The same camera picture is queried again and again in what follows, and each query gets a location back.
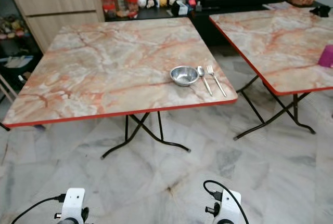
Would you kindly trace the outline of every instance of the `spoon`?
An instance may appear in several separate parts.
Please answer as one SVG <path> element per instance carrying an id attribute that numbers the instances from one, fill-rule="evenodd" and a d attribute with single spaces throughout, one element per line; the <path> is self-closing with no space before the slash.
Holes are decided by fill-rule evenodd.
<path id="1" fill-rule="evenodd" d="M 208 83 L 207 83 L 207 81 L 204 77 L 204 69 L 201 66 L 198 66 L 197 71 L 199 73 L 199 76 L 203 79 L 203 82 L 204 82 L 204 85 L 206 85 L 207 91 L 209 92 L 209 94 L 211 96 L 213 96 L 213 93 L 212 93 L 212 91 L 211 91 L 211 89 L 210 89 L 210 87 L 209 87 L 209 85 L 208 85 Z"/>

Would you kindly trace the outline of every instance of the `cabinet drawer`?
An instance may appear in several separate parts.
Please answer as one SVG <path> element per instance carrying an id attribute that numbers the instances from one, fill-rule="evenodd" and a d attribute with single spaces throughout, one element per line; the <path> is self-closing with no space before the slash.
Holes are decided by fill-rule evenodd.
<path id="1" fill-rule="evenodd" d="M 27 21 L 40 49 L 45 53 L 63 26 L 97 23 L 98 15 L 95 12 L 85 12 L 67 15 L 36 16 L 27 17 Z"/>
<path id="2" fill-rule="evenodd" d="M 93 11 L 94 0 L 16 0 L 25 16 Z"/>

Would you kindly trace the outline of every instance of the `pink cup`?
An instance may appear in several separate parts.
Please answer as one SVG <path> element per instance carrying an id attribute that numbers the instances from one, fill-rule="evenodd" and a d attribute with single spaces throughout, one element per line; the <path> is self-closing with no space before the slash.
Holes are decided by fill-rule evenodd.
<path id="1" fill-rule="evenodd" d="M 333 45 L 325 46 L 325 49 L 321 55 L 321 58 L 319 59 L 318 64 L 323 67 L 333 68 Z"/>

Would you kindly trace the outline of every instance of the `wooden cabinet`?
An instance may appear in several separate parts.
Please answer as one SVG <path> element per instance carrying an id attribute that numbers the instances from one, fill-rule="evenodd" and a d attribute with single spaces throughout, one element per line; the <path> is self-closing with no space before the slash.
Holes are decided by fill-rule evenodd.
<path id="1" fill-rule="evenodd" d="M 15 0 L 41 51 L 45 53 L 65 25 L 104 21 L 101 0 Z"/>

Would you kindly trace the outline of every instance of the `fork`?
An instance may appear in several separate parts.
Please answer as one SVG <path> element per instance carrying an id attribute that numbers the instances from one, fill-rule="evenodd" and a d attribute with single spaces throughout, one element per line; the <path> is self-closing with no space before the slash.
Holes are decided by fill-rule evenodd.
<path id="1" fill-rule="evenodd" d="M 222 88 L 220 82 L 217 80 L 216 76 L 214 75 L 213 67 L 211 65 L 207 66 L 207 72 L 208 72 L 208 74 L 213 76 L 213 78 L 215 79 L 215 81 L 216 81 L 217 85 L 219 86 L 221 92 L 223 93 L 223 96 L 227 97 L 227 94 L 225 93 L 224 89 Z"/>

